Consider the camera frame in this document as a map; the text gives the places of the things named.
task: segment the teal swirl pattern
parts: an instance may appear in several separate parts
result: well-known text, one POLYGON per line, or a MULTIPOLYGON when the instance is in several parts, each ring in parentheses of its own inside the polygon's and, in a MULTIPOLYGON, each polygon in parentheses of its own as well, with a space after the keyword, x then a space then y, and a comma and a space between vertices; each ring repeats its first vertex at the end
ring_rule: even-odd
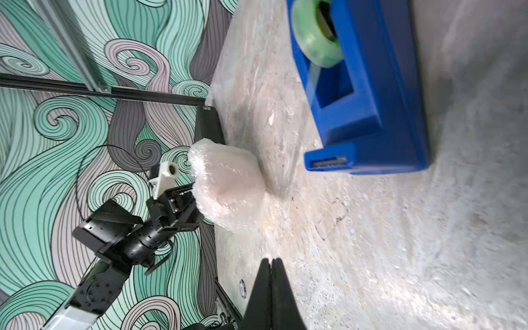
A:
POLYGON ((234 14, 234 10, 237 8, 238 0, 219 0, 231 14, 234 14))
MULTIPOLYGON (((237 2, 211 1, 216 0, 69 0, 74 17, 68 20, 104 83, 128 80, 142 89, 206 97, 221 49, 218 39, 231 17, 227 11, 232 13, 237 2)), ((0 72, 82 82, 30 1, 2 0, 0 12, 0 72)), ((123 120, 114 115, 117 105, 109 98, 0 88, 0 290, 9 297, 0 305, 0 329, 39 329, 87 271, 93 253, 71 236, 81 220, 73 186, 83 156, 108 141, 109 124, 126 126, 117 125, 123 120)), ((176 183, 192 183, 187 153, 196 108, 145 103, 140 112, 127 118, 140 123, 139 134, 115 135, 133 139, 130 146, 146 140, 158 144, 161 159, 180 167, 176 183)), ((121 166, 105 149, 85 159, 79 182, 83 217, 112 198, 147 219, 146 178, 121 166)), ((216 270, 209 224, 204 220, 196 232, 178 234, 170 259, 150 276, 135 266, 121 295, 92 329, 215 324, 218 318, 208 307, 214 306, 214 295, 204 294, 210 286, 202 279, 214 277, 216 270)), ((169 246, 160 249, 156 260, 169 251, 169 246)))
MULTIPOLYGON (((101 108, 78 96, 41 103, 35 109, 34 125, 44 137, 64 142, 32 158, 0 183, 0 289, 8 294, 36 281, 55 279, 49 248, 54 217, 73 185, 80 159, 104 142, 108 133, 101 108), (79 122, 60 116, 52 125, 48 114, 57 108, 72 109, 79 122)), ((88 161, 95 156, 87 157, 88 161)))
POLYGON ((0 58, 6 67, 21 73, 43 76, 50 72, 46 64, 35 56, 3 43, 0 43, 0 58))

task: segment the black cable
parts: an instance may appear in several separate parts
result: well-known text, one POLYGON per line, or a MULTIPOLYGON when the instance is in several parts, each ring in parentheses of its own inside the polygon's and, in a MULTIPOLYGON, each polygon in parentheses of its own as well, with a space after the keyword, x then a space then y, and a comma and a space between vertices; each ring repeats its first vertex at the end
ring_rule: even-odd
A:
POLYGON ((139 167, 141 168, 141 170, 143 171, 143 174, 145 174, 145 177, 147 178, 148 180, 148 175, 147 173, 145 172, 145 169, 143 168, 143 166, 141 165, 141 163, 136 159, 136 157, 134 157, 131 153, 129 153, 128 151, 124 150, 123 148, 121 147, 118 147, 118 146, 115 146, 113 144, 102 144, 100 146, 97 146, 97 147, 94 147, 92 148, 92 150, 88 151, 84 156, 83 158, 81 159, 81 163, 79 164, 79 168, 77 169, 77 174, 76 174, 76 177, 75 177, 75 201, 77 203, 77 211, 79 211, 79 216, 81 217, 81 222, 84 221, 84 218, 82 216, 82 211, 81 211, 81 205, 79 204, 79 189, 78 189, 78 185, 77 185, 77 181, 79 181, 79 174, 81 173, 81 167, 82 167, 82 163, 84 163, 84 160, 86 159, 86 157, 91 154, 92 151, 94 151, 95 149, 98 149, 98 148, 103 148, 103 147, 114 147, 114 148, 118 148, 118 149, 121 149, 123 150, 125 153, 127 153, 130 157, 132 157, 133 160, 136 161, 136 163, 139 165, 139 167))

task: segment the concrete floor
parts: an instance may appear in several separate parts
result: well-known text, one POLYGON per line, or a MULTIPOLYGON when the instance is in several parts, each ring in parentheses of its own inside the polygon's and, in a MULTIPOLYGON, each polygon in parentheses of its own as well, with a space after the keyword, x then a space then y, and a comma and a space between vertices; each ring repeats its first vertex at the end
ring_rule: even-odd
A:
POLYGON ((309 329, 528 328, 528 2, 414 0, 434 163, 309 173, 321 147, 291 57, 284 0, 241 0, 208 103, 260 161, 256 233, 216 227, 219 280, 241 312, 281 257, 309 329), (307 121, 306 129, 301 130, 307 121))

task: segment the swirl pattern wallpaper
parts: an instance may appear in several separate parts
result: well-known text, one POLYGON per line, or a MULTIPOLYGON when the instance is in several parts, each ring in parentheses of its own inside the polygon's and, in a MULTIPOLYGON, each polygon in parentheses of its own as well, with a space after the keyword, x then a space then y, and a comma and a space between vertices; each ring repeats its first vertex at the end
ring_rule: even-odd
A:
MULTIPOLYGON (((205 97, 237 0, 69 0, 93 71, 106 84, 205 97)), ((30 0, 0 1, 0 72, 82 82, 30 0)), ((72 237, 108 199, 148 217, 142 168, 178 163, 196 108, 166 103, 0 89, 0 329, 39 329, 73 292, 95 256, 72 237)), ((216 316, 214 226, 179 233, 168 262, 136 266, 92 329, 175 330, 216 316)), ((169 247, 157 251, 157 260, 169 247)))

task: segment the black metal rail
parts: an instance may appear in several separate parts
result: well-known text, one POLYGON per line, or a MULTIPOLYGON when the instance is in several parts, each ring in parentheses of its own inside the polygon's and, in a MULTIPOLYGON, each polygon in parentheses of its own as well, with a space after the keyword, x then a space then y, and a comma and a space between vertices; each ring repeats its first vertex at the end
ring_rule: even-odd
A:
POLYGON ((183 106, 202 106, 205 102, 205 99, 201 97, 159 93, 125 87, 111 87, 109 93, 101 93, 88 90, 88 88, 82 83, 14 76, 6 73, 0 73, 0 87, 98 96, 132 101, 171 103, 183 106))

